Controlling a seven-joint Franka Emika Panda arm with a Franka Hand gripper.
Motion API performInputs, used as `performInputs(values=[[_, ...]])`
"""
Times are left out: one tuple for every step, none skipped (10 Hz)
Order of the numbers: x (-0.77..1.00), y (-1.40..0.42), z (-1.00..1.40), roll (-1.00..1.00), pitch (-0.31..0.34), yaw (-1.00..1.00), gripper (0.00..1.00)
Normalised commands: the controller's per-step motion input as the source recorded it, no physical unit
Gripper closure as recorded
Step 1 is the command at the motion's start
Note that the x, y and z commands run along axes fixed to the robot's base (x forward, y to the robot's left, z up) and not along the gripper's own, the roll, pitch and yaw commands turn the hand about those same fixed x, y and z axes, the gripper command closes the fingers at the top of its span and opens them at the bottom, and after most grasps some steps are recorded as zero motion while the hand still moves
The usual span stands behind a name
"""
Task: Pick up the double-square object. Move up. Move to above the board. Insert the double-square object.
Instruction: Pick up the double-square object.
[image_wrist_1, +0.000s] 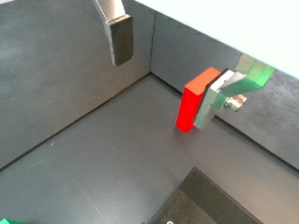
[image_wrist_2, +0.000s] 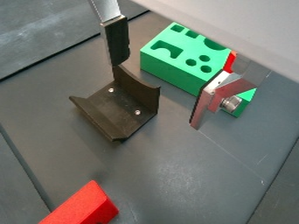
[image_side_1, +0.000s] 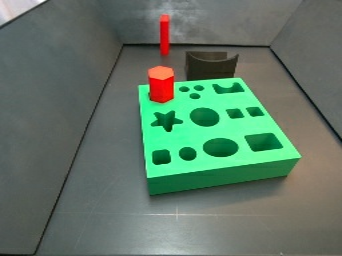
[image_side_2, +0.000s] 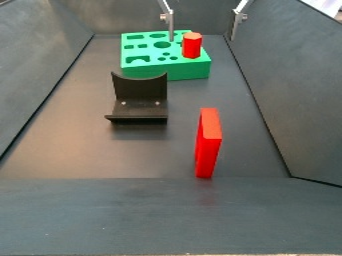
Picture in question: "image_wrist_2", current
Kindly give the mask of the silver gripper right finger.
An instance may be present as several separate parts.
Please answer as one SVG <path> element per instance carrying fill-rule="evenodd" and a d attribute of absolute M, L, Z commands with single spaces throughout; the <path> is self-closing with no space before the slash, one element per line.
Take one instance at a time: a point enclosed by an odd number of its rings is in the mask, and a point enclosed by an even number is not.
<path fill-rule="evenodd" d="M 189 125 L 197 130 L 202 124 L 206 112 L 218 109 L 233 112 L 240 104 L 237 94 L 256 88 L 270 70 L 237 54 L 230 65 L 232 73 L 220 70 L 212 80 L 201 88 L 193 109 Z"/>

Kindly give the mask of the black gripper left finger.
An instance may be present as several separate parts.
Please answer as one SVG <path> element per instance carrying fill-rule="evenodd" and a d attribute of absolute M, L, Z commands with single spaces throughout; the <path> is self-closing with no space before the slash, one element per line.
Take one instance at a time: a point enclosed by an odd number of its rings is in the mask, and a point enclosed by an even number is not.
<path fill-rule="evenodd" d="M 120 65 L 129 57 L 126 17 L 121 14 L 117 0 L 88 0 L 98 20 L 100 34 L 106 41 L 110 65 Z"/>

